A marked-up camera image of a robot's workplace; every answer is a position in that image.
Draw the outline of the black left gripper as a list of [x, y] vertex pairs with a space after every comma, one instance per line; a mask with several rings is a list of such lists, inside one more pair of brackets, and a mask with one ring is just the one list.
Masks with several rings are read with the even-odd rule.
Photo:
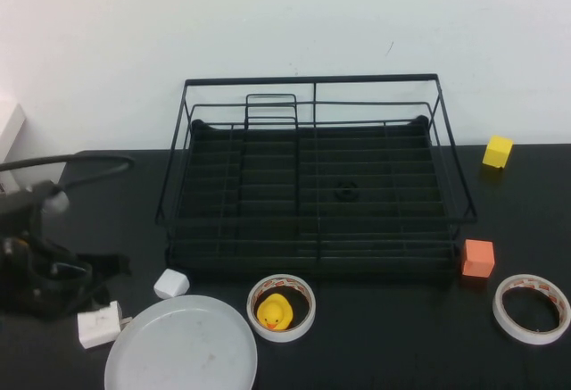
[[130, 276], [124, 254], [73, 253], [33, 236], [1, 236], [1, 312], [59, 319], [111, 303], [105, 283]]

